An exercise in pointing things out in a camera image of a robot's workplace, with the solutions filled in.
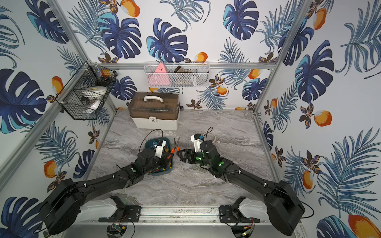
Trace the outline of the orange long-nose pliers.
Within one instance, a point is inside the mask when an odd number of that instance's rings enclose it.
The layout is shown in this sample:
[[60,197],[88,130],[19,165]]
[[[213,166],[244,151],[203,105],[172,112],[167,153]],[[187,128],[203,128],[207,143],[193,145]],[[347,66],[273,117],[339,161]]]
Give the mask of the orange long-nose pliers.
[[169,159],[174,157],[174,155],[176,154],[177,151],[180,151],[179,141],[180,141],[180,138],[174,139],[174,146],[170,152],[170,155],[168,156]]

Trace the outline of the teal plastic storage tray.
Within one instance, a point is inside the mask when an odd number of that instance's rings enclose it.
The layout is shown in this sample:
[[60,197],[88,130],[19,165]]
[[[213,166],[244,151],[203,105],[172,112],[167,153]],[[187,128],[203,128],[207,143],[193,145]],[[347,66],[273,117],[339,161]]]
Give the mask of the teal plastic storage tray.
[[160,176],[172,171],[173,155],[170,154],[172,147],[168,138],[157,137],[150,139],[145,143],[144,148],[154,150],[155,156],[159,158],[159,166],[152,170],[150,174]]

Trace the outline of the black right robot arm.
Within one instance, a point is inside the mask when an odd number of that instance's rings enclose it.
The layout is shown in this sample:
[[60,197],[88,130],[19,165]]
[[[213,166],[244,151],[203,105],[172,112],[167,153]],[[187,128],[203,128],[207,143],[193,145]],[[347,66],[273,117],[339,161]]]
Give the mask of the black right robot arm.
[[245,171],[233,161],[220,156],[211,140],[202,142],[198,150],[183,149],[176,154],[182,162],[200,164],[216,178],[255,195],[266,205],[271,224],[284,235],[293,234],[305,213],[302,202],[288,183],[266,180]]

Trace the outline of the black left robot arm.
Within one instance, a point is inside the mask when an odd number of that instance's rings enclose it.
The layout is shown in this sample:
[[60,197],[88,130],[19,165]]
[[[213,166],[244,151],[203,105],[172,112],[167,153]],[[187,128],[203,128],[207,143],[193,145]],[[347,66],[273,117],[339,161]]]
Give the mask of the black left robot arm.
[[103,194],[130,187],[144,179],[150,172],[166,169],[169,156],[162,153],[159,158],[154,150],[146,148],[138,153],[137,159],[118,171],[91,180],[74,182],[63,180],[42,202],[40,215],[50,235],[57,235],[68,229],[80,213],[81,206]]

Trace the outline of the white masking tape roll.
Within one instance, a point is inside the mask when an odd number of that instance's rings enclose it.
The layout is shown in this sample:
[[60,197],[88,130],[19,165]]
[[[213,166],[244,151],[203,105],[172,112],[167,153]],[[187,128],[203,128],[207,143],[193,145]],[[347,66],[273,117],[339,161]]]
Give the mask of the white masking tape roll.
[[211,140],[212,143],[216,142],[216,136],[212,132],[205,132],[202,136],[204,141]]

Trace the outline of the brown and white toolbox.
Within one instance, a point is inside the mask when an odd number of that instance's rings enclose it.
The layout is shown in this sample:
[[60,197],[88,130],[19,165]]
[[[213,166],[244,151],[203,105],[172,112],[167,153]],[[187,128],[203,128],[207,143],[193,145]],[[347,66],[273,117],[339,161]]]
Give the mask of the brown and white toolbox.
[[180,118],[177,94],[138,92],[128,107],[137,128],[176,131]]

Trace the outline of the pink triangle item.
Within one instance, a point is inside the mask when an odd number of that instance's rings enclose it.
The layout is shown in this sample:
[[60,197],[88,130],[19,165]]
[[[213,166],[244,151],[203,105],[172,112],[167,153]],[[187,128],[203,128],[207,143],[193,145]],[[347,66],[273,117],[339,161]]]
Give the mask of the pink triangle item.
[[154,73],[148,75],[149,87],[164,87],[170,85],[170,79],[164,63],[160,63]]

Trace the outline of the white item in black basket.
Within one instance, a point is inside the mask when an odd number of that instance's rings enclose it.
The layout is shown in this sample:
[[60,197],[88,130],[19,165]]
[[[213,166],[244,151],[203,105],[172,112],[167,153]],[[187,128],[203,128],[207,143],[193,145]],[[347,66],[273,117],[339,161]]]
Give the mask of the white item in black basket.
[[107,88],[105,86],[88,87],[81,90],[82,96],[80,100],[87,108],[87,113],[90,114],[99,107],[106,92]]

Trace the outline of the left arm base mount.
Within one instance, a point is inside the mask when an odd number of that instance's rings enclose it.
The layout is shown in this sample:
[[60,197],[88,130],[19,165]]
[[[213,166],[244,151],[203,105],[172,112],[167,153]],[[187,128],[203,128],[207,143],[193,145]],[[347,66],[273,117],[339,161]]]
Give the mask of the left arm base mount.
[[137,223],[140,219],[141,206],[140,205],[126,205],[118,196],[110,197],[116,204],[117,210],[108,217],[101,217],[98,219],[100,223],[122,223],[134,222]]

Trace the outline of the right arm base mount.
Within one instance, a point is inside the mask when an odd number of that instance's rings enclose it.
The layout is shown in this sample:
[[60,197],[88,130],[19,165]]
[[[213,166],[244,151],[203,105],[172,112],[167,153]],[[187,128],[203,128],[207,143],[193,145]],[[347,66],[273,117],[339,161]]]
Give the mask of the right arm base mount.
[[245,196],[239,197],[231,205],[220,205],[219,206],[219,218],[221,223],[259,223],[260,219],[252,218],[244,215],[240,210],[240,204],[246,199]]

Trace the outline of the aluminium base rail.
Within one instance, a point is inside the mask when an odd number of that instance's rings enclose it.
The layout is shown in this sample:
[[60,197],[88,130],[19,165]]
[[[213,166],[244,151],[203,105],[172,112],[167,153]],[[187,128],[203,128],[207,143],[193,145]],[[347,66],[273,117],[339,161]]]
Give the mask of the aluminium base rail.
[[[223,225],[219,206],[212,205],[140,205],[140,219],[136,225]],[[80,209],[74,221],[79,224],[99,224],[98,219],[108,217],[117,210],[116,204],[106,199],[88,202]]]

